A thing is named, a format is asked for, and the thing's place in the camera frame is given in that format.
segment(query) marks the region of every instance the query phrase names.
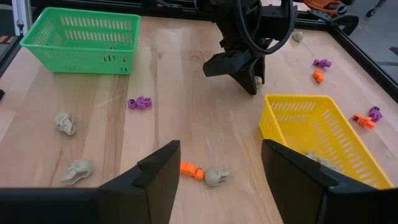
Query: floor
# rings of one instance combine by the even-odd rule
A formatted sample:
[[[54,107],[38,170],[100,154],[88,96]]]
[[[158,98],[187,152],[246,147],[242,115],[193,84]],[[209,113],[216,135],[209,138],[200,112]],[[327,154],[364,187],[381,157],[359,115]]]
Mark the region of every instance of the floor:
[[[231,175],[215,188],[181,177],[170,223],[282,223],[260,156],[259,121],[270,93],[331,96],[398,185],[398,104],[327,32],[303,32],[301,43],[290,39],[266,57],[266,84],[256,96],[227,75],[204,76],[203,63],[221,52],[210,22],[143,17],[129,76],[53,74],[22,48],[0,79],[0,186],[62,187],[75,159],[95,168],[75,187],[99,186],[179,139],[183,160],[227,167]],[[321,85],[312,78],[315,58],[333,62]],[[139,95],[153,99],[151,109],[126,108]],[[350,119],[374,105],[384,115],[375,130]],[[60,111],[75,117],[74,136],[56,129]]]
[[[387,1],[377,13],[367,18],[366,13],[378,0],[357,0],[348,14],[359,17],[359,26],[351,34],[354,40],[375,62],[398,83],[398,55],[389,47],[398,47],[398,1]]]

